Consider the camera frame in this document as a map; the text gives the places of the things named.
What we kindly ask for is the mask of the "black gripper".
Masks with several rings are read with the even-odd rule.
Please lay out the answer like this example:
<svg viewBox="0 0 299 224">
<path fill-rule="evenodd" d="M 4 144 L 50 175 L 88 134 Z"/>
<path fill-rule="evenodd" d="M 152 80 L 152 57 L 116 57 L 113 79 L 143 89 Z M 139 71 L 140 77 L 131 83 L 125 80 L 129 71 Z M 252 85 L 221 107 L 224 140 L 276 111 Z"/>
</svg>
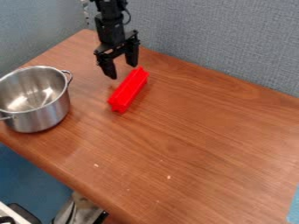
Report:
<svg viewBox="0 0 299 224">
<path fill-rule="evenodd" d="M 100 66 L 103 73 L 112 80 L 117 78 L 116 66 L 113 59 L 121 54 L 125 55 L 125 63 L 131 67 L 137 66 L 139 60 L 139 44 L 137 30 L 128 31 L 125 33 L 125 40 L 116 44 L 100 44 L 93 54 L 97 58 L 97 65 Z"/>
</svg>

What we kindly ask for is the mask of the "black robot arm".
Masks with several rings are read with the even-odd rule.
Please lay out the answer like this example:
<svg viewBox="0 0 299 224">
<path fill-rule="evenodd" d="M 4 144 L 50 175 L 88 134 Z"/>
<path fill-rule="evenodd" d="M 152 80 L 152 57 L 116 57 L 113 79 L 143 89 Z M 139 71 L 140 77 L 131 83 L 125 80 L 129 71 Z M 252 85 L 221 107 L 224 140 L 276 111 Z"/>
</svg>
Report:
<svg viewBox="0 0 299 224">
<path fill-rule="evenodd" d="M 131 22 L 127 0 L 89 0 L 97 7 L 95 24 L 100 45 L 93 51 L 97 65 L 112 80 L 117 78 L 113 59 L 125 55 L 125 63 L 137 66 L 139 45 L 137 30 L 125 31 L 124 26 Z"/>
</svg>

